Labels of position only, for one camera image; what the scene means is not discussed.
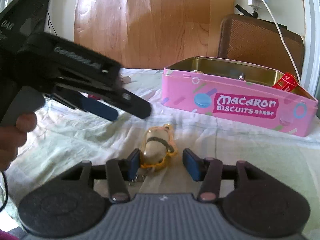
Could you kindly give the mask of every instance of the hand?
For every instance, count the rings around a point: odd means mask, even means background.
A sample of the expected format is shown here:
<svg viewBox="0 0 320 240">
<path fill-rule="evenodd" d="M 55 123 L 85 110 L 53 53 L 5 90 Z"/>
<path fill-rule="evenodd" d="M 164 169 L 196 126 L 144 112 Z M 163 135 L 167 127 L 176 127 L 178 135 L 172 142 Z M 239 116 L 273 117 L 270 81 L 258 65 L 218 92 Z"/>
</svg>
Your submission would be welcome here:
<svg viewBox="0 0 320 240">
<path fill-rule="evenodd" d="M 0 171 L 9 168 L 18 155 L 18 148 L 27 141 L 27 133 L 35 129 L 35 113 L 23 114 L 17 119 L 16 126 L 0 127 Z"/>
</svg>

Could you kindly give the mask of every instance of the black device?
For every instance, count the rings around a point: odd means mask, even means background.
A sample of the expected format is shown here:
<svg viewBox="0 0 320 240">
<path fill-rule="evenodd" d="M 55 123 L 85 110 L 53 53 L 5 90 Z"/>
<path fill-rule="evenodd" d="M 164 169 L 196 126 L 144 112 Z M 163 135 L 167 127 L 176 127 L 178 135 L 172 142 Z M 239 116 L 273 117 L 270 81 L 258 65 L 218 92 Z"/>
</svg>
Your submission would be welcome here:
<svg viewBox="0 0 320 240">
<path fill-rule="evenodd" d="M 25 196 L 19 204 L 26 240 L 305 240 L 307 200 L 245 161 L 235 166 L 183 151 L 183 164 L 195 181 L 192 194 L 130 197 L 125 181 L 135 178 L 140 150 L 127 159 L 92 166 L 83 161 Z M 93 190 L 108 181 L 109 198 Z M 219 198 L 222 179 L 235 190 Z"/>
<path fill-rule="evenodd" d="M 0 13 L 0 126 L 41 108 L 44 97 L 115 121 L 118 111 L 141 119 L 150 104 L 122 88 L 121 64 L 63 38 L 44 33 L 49 0 L 13 0 Z"/>
</svg>

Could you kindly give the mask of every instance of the red package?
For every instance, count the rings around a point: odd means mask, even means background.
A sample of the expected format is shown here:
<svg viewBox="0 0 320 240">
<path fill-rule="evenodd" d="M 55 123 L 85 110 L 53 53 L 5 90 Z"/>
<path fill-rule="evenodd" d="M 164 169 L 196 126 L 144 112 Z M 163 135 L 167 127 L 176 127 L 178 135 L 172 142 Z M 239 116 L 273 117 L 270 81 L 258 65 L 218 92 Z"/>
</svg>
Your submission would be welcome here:
<svg viewBox="0 0 320 240">
<path fill-rule="evenodd" d="M 283 91 L 291 92 L 298 86 L 296 78 L 290 73 L 284 74 L 284 76 L 272 87 Z"/>
<path fill-rule="evenodd" d="M 88 98 L 92 98 L 92 99 L 95 99 L 95 100 L 100 100 L 102 98 L 99 98 L 99 97 L 96 97 L 94 95 L 88 95 Z"/>
</svg>

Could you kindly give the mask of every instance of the white bedsheet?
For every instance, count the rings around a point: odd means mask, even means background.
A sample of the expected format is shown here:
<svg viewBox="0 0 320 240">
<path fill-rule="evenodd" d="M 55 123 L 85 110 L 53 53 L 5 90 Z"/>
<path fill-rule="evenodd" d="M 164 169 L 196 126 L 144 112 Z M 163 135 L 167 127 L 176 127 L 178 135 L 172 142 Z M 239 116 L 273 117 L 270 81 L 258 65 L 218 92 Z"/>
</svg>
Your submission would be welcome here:
<svg viewBox="0 0 320 240">
<path fill-rule="evenodd" d="M 17 220 L 16 205 L 28 192 L 84 159 L 103 164 L 111 158 L 125 158 L 140 147 L 142 136 L 150 126 L 171 123 L 180 155 L 165 170 L 148 175 L 143 184 L 130 186 L 135 192 L 192 192 L 200 183 L 193 182 L 181 162 L 184 148 L 200 157 L 219 158 L 234 165 L 247 160 L 303 194 L 310 203 L 311 216 L 304 233 L 320 239 L 320 121 L 306 138 L 232 122 L 212 116 L 190 113 L 161 105 L 160 70 L 123 70 L 132 78 L 126 85 L 131 92 L 152 103 L 153 114 L 140 120 L 120 112 L 111 123 L 95 115 L 70 110 L 54 101 L 37 112 L 38 126 L 19 151 L 7 171 L 10 202 L 6 211 Z M 223 182 L 226 195 L 233 182 Z M 95 188 L 107 195 L 106 182 Z"/>
</svg>

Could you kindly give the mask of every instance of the white wall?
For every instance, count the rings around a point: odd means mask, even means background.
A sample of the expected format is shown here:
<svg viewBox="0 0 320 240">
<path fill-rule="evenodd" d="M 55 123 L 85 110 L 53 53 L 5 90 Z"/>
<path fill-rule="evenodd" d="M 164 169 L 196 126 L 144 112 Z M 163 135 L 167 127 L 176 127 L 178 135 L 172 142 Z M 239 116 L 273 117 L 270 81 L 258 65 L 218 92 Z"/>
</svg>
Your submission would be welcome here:
<svg viewBox="0 0 320 240">
<path fill-rule="evenodd" d="M 51 0 L 49 14 L 51 22 L 58 34 L 67 40 L 74 40 L 76 0 Z"/>
<path fill-rule="evenodd" d="M 247 0 L 236 0 L 236 3 L 249 13 L 252 13 L 252 8 L 248 6 Z M 303 0 L 269 0 L 268 5 L 279 24 L 287 26 L 289 31 L 299 34 L 304 40 L 305 16 Z M 260 19 L 273 21 L 264 5 L 262 5 L 258 14 Z"/>
</svg>

